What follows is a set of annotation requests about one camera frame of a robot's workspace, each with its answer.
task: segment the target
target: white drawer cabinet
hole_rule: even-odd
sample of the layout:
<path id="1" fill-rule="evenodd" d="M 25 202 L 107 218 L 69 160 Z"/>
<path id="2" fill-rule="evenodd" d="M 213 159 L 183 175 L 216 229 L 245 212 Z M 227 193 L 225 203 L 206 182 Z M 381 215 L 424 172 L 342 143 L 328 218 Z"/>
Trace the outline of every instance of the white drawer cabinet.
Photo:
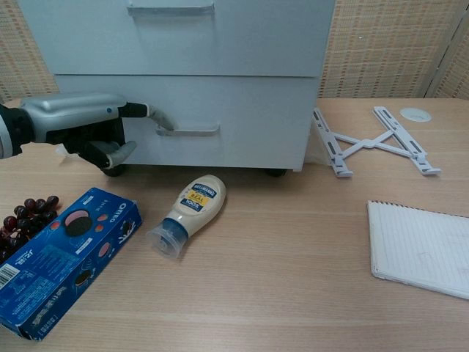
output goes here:
<path id="1" fill-rule="evenodd" d="M 334 0 L 18 0 L 61 92 L 151 103 L 129 164 L 301 169 Z"/>

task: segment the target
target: drawer handle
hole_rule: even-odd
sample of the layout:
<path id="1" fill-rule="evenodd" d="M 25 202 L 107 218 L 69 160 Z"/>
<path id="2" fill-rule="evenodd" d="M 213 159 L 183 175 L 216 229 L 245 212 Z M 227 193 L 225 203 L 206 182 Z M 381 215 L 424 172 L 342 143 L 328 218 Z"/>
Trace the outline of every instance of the drawer handle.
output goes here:
<path id="1" fill-rule="evenodd" d="M 204 6 L 181 7 L 127 7 L 128 14 L 134 18 L 158 17 L 158 16 L 204 16 L 215 13 L 215 4 Z"/>
<path id="2" fill-rule="evenodd" d="M 181 137 L 207 137 L 214 136 L 220 131 L 220 124 L 203 129 L 179 129 L 174 131 L 157 128 L 156 134 L 159 136 L 181 136 Z"/>

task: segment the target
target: squeeze bottle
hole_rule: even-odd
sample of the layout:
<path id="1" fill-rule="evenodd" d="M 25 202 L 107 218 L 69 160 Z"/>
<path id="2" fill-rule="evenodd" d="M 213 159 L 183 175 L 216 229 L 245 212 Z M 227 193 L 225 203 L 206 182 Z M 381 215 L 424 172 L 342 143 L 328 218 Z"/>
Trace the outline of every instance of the squeeze bottle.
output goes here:
<path id="1" fill-rule="evenodd" d="M 216 176 L 205 175 L 189 183 L 164 220 L 147 232 L 153 249 L 164 257 L 179 257 L 184 243 L 219 212 L 225 196 L 226 187 Z"/>

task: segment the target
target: wooden table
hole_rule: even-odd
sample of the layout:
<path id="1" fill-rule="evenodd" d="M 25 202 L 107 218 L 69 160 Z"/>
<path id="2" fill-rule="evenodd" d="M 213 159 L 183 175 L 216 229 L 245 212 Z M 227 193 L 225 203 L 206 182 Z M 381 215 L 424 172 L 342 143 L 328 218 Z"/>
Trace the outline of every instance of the wooden table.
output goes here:
<path id="1" fill-rule="evenodd" d="M 328 166 L 272 178 L 255 169 L 132 166 L 109 178 L 51 146 L 0 162 L 0 214 L 27 197 L 69 205 L 97 186 L 139 201 L 144 224 L 43 342 L 0 329 L 0 351 L 469 351 L 469 303 L 370 274 L 368 199 L 469 215 L 469 101 L 323 99 L 330 127 L 378 136 L 387 106 L 443 170 L 424 177 L 405 158 L 364 150 L 338 179 Z M 405 106 L 431 122 L 409 122 Z M 228 187 L 222 214 L 181 261 L 144 234 L 192 179 Z"/>

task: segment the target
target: spiral notebook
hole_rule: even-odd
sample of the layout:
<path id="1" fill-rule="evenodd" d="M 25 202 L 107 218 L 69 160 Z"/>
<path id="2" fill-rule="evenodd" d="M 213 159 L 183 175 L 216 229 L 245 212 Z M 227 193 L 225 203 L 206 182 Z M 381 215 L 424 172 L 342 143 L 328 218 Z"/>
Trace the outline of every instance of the spiral notebook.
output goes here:
<path id="1" fill-rule="evenodd" d="M 469 299 L 469 218 L 368 201 L 372 274 Z"/>

